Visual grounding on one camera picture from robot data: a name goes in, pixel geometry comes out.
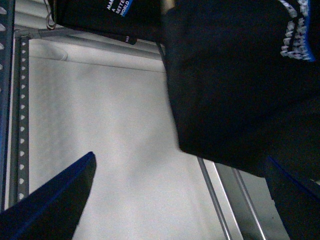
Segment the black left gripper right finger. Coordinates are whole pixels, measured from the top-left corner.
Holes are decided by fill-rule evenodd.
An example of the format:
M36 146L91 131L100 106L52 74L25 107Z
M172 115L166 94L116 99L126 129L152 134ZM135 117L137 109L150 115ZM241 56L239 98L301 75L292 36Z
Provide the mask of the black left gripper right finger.
M291 240L320 239L320 185L280 165L270 156L265 180Z

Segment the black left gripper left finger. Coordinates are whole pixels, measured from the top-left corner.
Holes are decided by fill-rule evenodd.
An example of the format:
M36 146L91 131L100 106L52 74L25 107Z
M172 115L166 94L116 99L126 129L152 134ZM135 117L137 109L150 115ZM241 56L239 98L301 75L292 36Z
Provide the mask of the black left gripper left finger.
M97 162L88 152L0 214L2 240L71 240L91 193Z

